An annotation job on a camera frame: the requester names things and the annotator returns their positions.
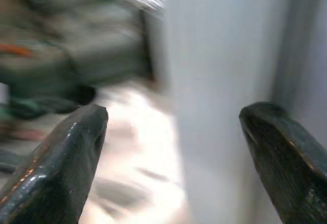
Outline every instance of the blurry background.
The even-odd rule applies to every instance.
[[[81,105],[108,109],[81,223],[279,223],[238,115],[274,101],[323,143],[325,0],[0,6],[0,43],[32,52],[1,57],[3,120],[46,134]],[[6,137],[2,148],[26,155],[38,143]]]

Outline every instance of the white wall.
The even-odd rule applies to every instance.
[[[258,178],[238,115],[270,96],[287,4],[168,0],[162,71],[170,77],[195,223],[254,223]]]

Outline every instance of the floor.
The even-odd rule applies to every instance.
[[[80,224],[190,223],[174,117],[163,97],[129,82],[102,88],[96,103],[109,114],[105,144]],[[45,116],[24,127],[50,132],[65,116]],[[38,142],[2,148],[26,155]],[[0,175],[4,184],[7,175]]]

